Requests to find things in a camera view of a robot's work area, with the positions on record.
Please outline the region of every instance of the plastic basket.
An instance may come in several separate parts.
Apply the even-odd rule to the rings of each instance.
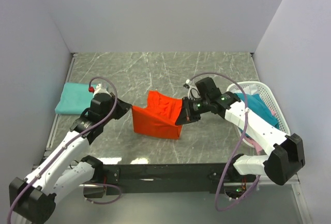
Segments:
[[[288,135],[291,135],[289,126],[287,125],[287,123],[285,121],[284,115],[282,114],[282,112],[278,106],[278,103],[274,97],[274,94],[271,92],[270,88],[267,85],[265,85],[264,83],[258,82],[258,81],[239,82],[238,84],[242,88],[245,88],[252,84],[256,84],[256,86],[259,89],[259,94],[260,94],[261,99],[268,106],[268,108],[270,108],[276,112],[275,117],[277,118],[278,123],[279,123],[279,130],[287,133]],[[227,91],[235,91],[237,89],[238,89],[238,87],[233,83],[228,87]],[[238,130],[239,135],[241,135],[242,132],[240,131],[240,129],[238,128],[237,130]],[[246,142],[245,140],[243,140],[243,141],[248,146],[254,147],[253,145]]]

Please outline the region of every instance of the teal towel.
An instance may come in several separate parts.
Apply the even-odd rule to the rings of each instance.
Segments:
[[[242,93],[237,93],[237,95],[242,101],[244,101],[244,96]],[[248,108],[250,108],[255,114],[257,114],[259,117],[264,119],[270,125],[279,129],[279,123],[278,123],[277,118],[272,115],[270,109],[267,107],[267,105],[261,99],[260,95],[259,94],[254,94],[254,95],[246,94],[246,96],[247,96]]]
[[[91,104],[93,93],[88,84],[65,83],[60,102],[55,108],[57,114],[81,114]]]

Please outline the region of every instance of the gray marble surface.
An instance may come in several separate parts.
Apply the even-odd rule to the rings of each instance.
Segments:
[[[149,90],[182,98],[186,79],[199,72],[216,71],[235,81],[257,81],[258,75],[249,53],[223,52],[133,52],[76,54],[69,82],[88,83],[103,76],[116,86],[121,100],[145,107]],[[231,84],[212,76],[225,92]],[[53,148],[64,138],[75,115],[61,115],[54,133]],[[105,163],[205,163],[226,162],[236,143],[235,127],[218,115],[206,113],[201,121],[184,125],[179,140],[157,139],[133,132],[132,114],[112,120],[90,149],[81,154],[101,158]],[[242,144],[238,153],[252,155]]]
[[[75,189],[59,205],[47,224],[304,224],[291,185],[260,186],[232,210],[218,212],[214,194],[209,192],[125,194],[110,205],[84,201],[82,187]],[[110,201],[114,196],[104,196]],[[221,194],[219,206],[229,200]]]

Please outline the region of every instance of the black base bar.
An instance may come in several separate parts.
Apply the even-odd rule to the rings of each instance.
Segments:
[[[103,165],[103,171],[106,173],[107,183],[119,186],[124,193],[215,193],[224,167],[225,163]],[[254,182],[256,178],[255,175],[245,177],[247,183]],[[241,183],[242,179],[243,176],[230,169],[224,182]],[[107,188],[106,195],[117,194],[116,189]]]

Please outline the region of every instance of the red cloth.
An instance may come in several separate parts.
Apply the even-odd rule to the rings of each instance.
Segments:
[[[179,139],[182,126],[175,122],[182,109],[182,100],[157,91],[149,91],[147,108],[132,106],[133,129],[136,133],[163,139]]]

